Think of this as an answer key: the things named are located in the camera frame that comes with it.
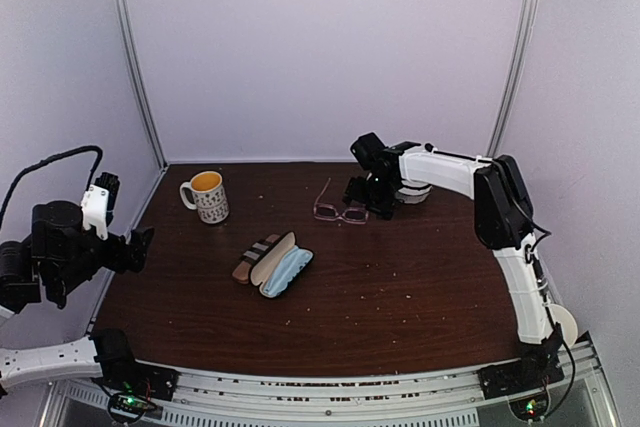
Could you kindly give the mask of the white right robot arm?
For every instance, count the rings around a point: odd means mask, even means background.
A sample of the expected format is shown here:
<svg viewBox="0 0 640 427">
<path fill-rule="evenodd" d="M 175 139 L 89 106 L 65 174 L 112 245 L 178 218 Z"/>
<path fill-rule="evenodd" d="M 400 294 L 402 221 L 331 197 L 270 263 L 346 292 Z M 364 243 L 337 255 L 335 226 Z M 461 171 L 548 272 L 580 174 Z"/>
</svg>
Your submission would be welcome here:
<svg viewBox="0 0 640 427">
<path fill-rule="evenodd" d="M 507 282 L 520 342 L 538 346 L 552 338 L 558 328 L 551 320 L 535 236 L 550 232 L 533 220 L 513 157 L 467 156 L 411 141 L 386 146 L 373 132 L 360 136 L 350 152 L 367 175 L 349 180 L 343 200 L 384 220 L 393 217 L 400 195 L 419 197 L 432 187 L 472 200 L 476 236 L 492 251 Z"/>
</svg>

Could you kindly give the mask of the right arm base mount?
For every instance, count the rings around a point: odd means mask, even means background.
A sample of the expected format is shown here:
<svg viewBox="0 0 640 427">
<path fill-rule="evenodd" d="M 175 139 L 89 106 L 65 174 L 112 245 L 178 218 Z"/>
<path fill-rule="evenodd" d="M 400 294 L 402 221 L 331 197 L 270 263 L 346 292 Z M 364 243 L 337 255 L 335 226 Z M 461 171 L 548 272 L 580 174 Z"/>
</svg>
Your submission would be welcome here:
<svg viewBox="0 0 640 427">
<path fill-rule="evenodd" d="M 527 372 L 521 360 L 493 364 L 478 371 L 485 400 L 506 400 L 511 414 L 528 424 L 543 421 L 552 410 L 549 387 L 565 376 L 559 366 Z"/>
</svg>

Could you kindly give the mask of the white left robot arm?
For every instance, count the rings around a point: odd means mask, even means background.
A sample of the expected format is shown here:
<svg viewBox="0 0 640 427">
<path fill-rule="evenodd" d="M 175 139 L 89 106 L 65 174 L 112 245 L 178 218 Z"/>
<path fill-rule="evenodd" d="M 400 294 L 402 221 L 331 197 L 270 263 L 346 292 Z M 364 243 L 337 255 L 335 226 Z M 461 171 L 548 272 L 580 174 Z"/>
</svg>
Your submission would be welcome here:
<svg viewBox="0 0 640 427">
<path fill-rule="evenodd" d="M 137 228 L 118 236 L 93 226 L 69 201 L 38 204 L 31 232 L 22 241 L 1 245 L 1 319 L 8 321 L 27 305 L 48 300 L 58 308 L 102 268 L 118 274 L 145 266 L 155 230 Z M 144 380 L 126 334 L 106 329 L 77 340 L 30 349 L 1 351 L 1 391 L 75 378 L 113 381 L 123 391 Z"/>
</svg>

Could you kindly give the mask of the brown plaid glasses case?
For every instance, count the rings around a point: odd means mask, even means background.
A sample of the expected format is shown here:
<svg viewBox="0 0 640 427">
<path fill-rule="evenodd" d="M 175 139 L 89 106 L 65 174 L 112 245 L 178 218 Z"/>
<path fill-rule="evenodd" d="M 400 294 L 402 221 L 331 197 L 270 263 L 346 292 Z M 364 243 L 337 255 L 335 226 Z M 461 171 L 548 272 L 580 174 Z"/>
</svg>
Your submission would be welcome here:
<svg viewBox="0 0 640 427">
<path fill-rule="evenodd" d="M 239 284 L 246 285 L 250 280 L 253 267 L 266 255 L 269 248 L 279 240 L 280 236 L 270 236 L 254 242 L 240 257 L 238 265 L 232 272 L 232 279 Z"/>
</svg>

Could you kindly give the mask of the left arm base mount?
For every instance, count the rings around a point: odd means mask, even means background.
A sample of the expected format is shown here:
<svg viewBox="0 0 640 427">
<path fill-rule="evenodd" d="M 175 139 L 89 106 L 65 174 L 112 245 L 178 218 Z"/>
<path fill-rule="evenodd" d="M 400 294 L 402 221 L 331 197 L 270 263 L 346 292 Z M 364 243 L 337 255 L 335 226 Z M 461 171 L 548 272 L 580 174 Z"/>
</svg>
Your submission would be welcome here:
<svg viewBox="0 0 640 427">
<path fill-rule="evenodd" d="M 112 421 L 120 425 L 131 425 L 142 420 L 147 414 L 161 411 L 159 401 L 173 399 L 179 372 L 175 369 L 137 364 L 128 377 L 92 378 L 106 396 L 106 412 Z"/>
</svg>

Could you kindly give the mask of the black quilted glasses case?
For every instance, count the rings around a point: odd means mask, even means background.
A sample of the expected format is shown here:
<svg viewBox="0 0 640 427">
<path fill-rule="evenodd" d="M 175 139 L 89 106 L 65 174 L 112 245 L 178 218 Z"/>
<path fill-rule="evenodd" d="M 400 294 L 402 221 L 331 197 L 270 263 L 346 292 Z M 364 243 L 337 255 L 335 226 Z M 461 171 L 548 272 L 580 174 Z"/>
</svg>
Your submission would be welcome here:
<svg viewBox="0 0 640 427">
<path fill-rule="evenodd" d="M 312 262 L 314 252 L 301 248 L 293 231 L 280 236 L 252 267 L 249 280 L 266 298 L 281 295 L 289 284 Z"/>
</svg>

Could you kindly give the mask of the pink frame sunglasses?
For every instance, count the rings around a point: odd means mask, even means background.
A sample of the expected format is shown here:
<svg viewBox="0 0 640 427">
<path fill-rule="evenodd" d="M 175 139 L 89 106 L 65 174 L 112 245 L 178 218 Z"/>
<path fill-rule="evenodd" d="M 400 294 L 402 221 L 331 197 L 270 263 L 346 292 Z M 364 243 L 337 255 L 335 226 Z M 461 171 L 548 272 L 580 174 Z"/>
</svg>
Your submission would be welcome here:
<svg viewBox="0 0 640 427">
<path fill-rule="evenodd" d="M 338 208 L 334 204 L 323 202 L 323 196 L 331 184 L 331 178 L 328 178 L 316 196 L 312 208 L 313 217 L 319 221 L 325 222 L 344 222 L 350 225 L 364 225 L 369 218 L 369 212 L 363 207 L 346 206 Z"/>
</svg>

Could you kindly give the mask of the light blue cloth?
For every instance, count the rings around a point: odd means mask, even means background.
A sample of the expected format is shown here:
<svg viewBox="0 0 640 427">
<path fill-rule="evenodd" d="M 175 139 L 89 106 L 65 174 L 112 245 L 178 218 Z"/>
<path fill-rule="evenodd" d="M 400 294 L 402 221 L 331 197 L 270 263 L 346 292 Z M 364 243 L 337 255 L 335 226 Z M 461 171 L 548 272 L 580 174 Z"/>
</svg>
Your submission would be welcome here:
<svg viewBox="0 0 640 427">
<path fill-rule="evenodd" d="M 262 284 L 261 294 L 267 298 L 281 295 L 313 258 L 314 253 L 311 250 L 294 246 L 276 264 L 273 272 Z"/>
</svg>

